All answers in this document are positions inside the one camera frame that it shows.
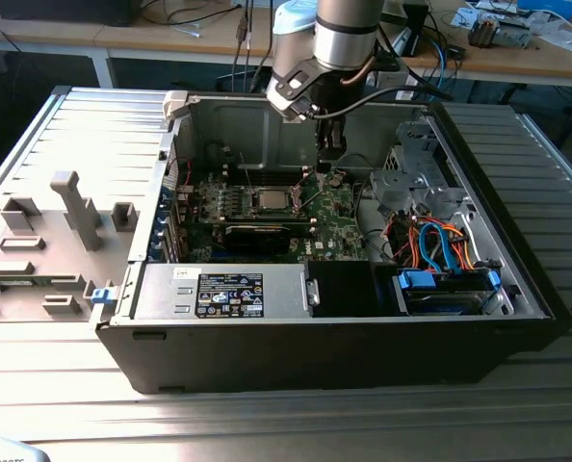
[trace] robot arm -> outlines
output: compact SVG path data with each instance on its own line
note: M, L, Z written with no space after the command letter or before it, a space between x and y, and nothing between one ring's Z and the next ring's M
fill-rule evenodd
M360 98L376 60L383 4L292 0L277 10L267 97L285 118L333 113ZM320 160L335 159L346 150L343 130L343 117L319 121Z

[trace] motherboard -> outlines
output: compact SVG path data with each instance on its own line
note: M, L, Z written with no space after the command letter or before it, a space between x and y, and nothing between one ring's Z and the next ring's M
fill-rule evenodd
M189 263L367 260L344 171L258 178L209 172L179 188L178 241Z

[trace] floor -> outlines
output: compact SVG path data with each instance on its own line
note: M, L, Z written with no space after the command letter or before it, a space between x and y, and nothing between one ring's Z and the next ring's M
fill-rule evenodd
M85 58L8 53L4 60L8 70L0 73L0 163L55 84L96 86L91 63ZM216 91L218 78L228 74L230 66L115 60L115 71L123 88ZM224 81L224 87L229 90L228 80ZM471 83L459 81L452 92L458 99L465 99L469 87ZM506 89L506 84L478 83L470 94L470 102L497 104ZM514 94L511 106L517 112L530 115L553 140L572 103L571 91L528 86ZM562 152L572 163L572 137Z

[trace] power supply label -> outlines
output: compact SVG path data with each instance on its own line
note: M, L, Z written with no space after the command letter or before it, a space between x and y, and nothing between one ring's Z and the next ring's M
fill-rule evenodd
M213 318L263 318L262 274L201 274L198 277L196 316Z

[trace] wooden table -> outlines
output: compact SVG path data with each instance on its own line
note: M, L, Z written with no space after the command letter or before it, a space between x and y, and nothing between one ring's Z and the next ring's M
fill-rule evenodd
M181 0L167 0L169 11L181 7ZM446 25L455 11L463 6L460 0L431 0L433 15L450 43L466 48L466 59L458 73L461 79L558 85L572 87L572 52L533 38L528 49L496 47L479 49L468 44L467 30ZM212 2L198 12L182 13L177 18L189 19L228 7ZM164 20L158 2L146 14ZM200 22L200 38L194 38L167 26L151 24L139 18L132 27L116 28L96 24L74 24L46 21L9 21L0 17L0 28L22 50L87 56L93 60L98 82L103 88L117 86L111 69L112 58L162 60L230 64L235 53L235 30L241 11L234 11ZM254 11L254 32L250 62L258 64L265 53L269 38L269 12ZM0 34L0 50L13 47ZM431 71L436 59L429 50L416 58L404 59L420 73Z

